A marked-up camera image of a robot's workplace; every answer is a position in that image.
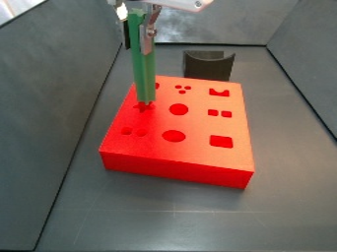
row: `red shape sorter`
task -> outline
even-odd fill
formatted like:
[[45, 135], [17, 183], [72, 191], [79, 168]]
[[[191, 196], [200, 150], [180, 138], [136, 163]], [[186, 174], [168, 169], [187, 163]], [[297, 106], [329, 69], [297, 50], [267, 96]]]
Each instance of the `red shape sorter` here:
[[156, 76], [156, 100], [126, 96], [100, 147], [107, 169], [245, 188], [254, 173], [241, 85]]

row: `circular hole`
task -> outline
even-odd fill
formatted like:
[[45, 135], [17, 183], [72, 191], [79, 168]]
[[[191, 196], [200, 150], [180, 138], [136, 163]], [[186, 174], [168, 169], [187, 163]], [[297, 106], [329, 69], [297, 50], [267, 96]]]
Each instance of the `circular hole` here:
[[138, 137], [143, 137], [146, 134], [147, 134], [147, 130], [144, 130], [144, 129], [139, 129], [139, 130], [136, 130], [136, 132], [135, 132], [135, 135], [136, 135]]
[[174, 115], [184, 115], [188, 112], [188, 106], [182, 103], [172, 104], [170, 106], [170, 112]]
[[124, 127], [124, 128], [122, 129], [122, 134], [123, 134], [123, 135], [131, 135], [131, 128], [130, 128], [130, 127]]
[[166, 141], [172, 142], [172, 143], [179, 143], [184, 141], [186, 139], [184, 133], [178, 130], [168, 130], [163, 133], [162, 136]]
[[200, 1], [196, 1], [196, 2], [195, 2], [195, 7], [196, 7], [196, 8], [200, 8], [202, 6], [203, 6], [202, 2], [200, 2]]

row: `hole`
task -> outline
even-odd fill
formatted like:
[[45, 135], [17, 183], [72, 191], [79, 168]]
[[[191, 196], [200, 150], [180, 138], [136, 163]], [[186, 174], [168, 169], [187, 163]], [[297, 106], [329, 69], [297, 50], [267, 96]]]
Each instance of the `hole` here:
[[143, 113], [146, 110], [152, 110], [155, 108], [155, 105], [154, 105], [152, 101], [150, 102], [148, 105], [146, 105], [144, 102], [142, 101], [132, 108], [138, 108], [139, 113]]
[[222, 116], [222, 117], [231, 118], [231, 112], [230, 112], [230, 111], [222, 111], [222, 112], [221, 112], [221, 116]]
[[233, 148], [233, 140], [229, 137], [210, 136], [210, 145], [214, 147]]
[[172, 104], [170, 106], [170, 112], [174, 115], [184, 115], [188, 112], [188, 106], [182, 103]]
[[218, 116], [218, 111], [215, 109], [209, 109], [209, 115]]
[[166, 141], [172, 142], [172, 143], [179, 143], [184, 141], [186, 139], [184, 133], [178, 130], [168, 130], [163, 133], [162, 136]]
[[196, 1], [196, 2], [195, 2], [195, 7], [196, 7], [196, 8], [200, 8], [202, 6], [203, 6], [202, 2], [200, 2], [200, 1]]
[[123, 135], [131, 135], [131, 128], [130, 128], [130, 127], [124, 127], [124, 128], [122, 129], [122, 134], [123, 134]]
[[223, 90], [222, 92], [215, 91], [214, 89], [210, 89], [210, 95], [215, 96], [229, 96], [229, 90]]
[[136, 132], [135, 132], [135, 135], [136, 135], [138, 137], [143, 137], [146, 134], [147, 134], [147, 130], [146, 130], [146, 129], [139, 129], [139, 130], [136, 130]]

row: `black object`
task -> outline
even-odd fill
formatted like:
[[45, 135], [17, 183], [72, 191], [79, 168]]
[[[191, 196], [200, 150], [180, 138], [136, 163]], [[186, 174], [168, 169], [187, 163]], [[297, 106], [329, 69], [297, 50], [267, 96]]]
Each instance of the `black object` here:
[[227, 82], [234, 58], [223, 58], [223, 51], [184, 51], [184, 77]]

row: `dark gray floor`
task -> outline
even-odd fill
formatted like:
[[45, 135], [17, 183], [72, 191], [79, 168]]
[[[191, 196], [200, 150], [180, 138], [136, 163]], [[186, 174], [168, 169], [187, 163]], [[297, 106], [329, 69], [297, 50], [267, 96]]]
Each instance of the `dark gray floor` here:
[[43, 231], [120, 48], [107, 7], [47, 1], [0, 28], [0, 250]]
[[132, 79], [122, 51], [48, 219], [40, 251], [336, 250], [337, 148], [263, 47], [158, 46], [158, 74], [183, 50], [237, 53], [257, 172], [245, 191], [106, 171], [98, 149]]
[[269, 49], [337, 139], [336, 17], [337, 1], [299, 1]]

